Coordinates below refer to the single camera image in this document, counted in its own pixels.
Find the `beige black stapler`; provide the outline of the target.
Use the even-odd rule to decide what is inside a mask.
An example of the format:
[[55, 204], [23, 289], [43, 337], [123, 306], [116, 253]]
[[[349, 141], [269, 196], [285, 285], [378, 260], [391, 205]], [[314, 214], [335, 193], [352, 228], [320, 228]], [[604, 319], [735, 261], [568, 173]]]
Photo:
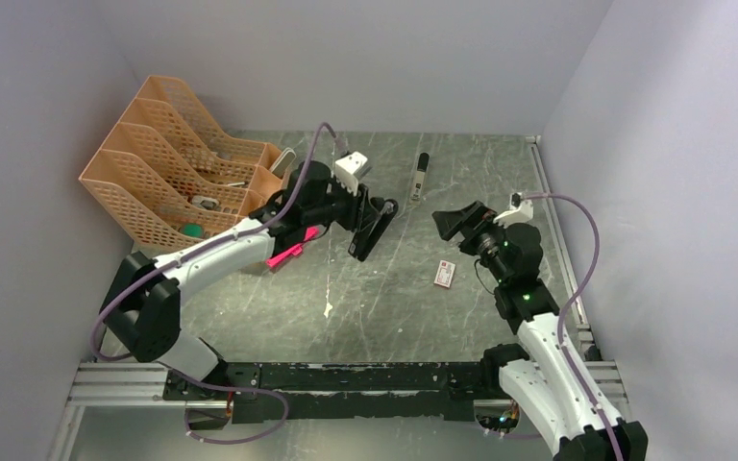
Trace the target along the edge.
[[430, 154], [422, 152], [419, 154], [415, 166], [414, 176], [412, 179], [412, 186], [409, 194], [409, 199], [412, 202], [419, 202], [422, 198], [423, 188], [425, 184], [425, 178], [428, 172], [430, 163]]

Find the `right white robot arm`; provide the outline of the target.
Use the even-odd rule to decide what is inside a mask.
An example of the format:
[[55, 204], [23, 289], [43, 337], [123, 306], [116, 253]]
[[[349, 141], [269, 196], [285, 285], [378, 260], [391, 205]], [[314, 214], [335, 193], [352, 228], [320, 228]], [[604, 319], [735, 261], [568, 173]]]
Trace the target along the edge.
[[460, 251], [491, 273], [495, 306], [518, 338], [484, 352], [480, 386], [493, 398], [509, 395], [555, 460], [643, 460], [646, 430], [622, 415], [569, 348], [561, 309], [540, 277], [544, 252], [531, 217], [522, 200], [503, 213], [473, 202], [432, 215], [441, 239], [460, 236]]

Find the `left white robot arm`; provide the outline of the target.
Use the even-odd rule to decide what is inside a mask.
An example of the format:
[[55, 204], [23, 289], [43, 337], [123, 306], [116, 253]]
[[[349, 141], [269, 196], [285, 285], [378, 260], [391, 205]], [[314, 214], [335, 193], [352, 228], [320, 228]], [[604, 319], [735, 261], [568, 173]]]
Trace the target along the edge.
[[362, 178], [369, 161], [360, 152], [333, 166], [306, 159], [286, 189], [233, 227], [191, 247], [149, 258], [127, 255], [114, 276], [96, 324], [105, 326], [141, 363], [157, 362], [188, 377], [189, 387], [212, 400], [228, 384], [228, 364], [206, 341], [182, 328], [186, 302], [224, 277], [304, 242], [308, 229], [337, 224], [354, 234], [351, 254], [372, 249], [375, 220], [385, 204], [370, 197]]

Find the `red white staple box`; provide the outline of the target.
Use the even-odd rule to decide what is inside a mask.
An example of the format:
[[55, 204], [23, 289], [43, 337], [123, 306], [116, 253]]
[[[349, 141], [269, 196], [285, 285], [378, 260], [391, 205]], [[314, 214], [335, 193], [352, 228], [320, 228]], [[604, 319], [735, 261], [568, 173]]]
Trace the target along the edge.
[[433, 284], [443, 288], [450, 288], [453, 283], [456, 265], [447, 260], [441, 260]]

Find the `pink plastic staple remover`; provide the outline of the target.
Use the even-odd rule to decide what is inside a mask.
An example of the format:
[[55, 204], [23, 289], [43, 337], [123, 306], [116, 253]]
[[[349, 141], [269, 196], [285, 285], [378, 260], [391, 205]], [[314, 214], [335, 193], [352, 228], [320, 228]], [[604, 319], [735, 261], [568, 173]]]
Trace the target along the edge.
[[310, 227], [307, 229], [304, 239], [292, 247], [288, 248], [287, 250], [283, 251], [282, 253], [275, 255], [265, 261], [266, 266], [270, 270], [277, 270], [282, 265], [284, 265], [288, 260], [292, 259], [293, 257], [299, 256], [303, 253], [304, 247], [306, 244], [316, 238], [316, 236], [319, 234], [319, 229], [315, 227]]

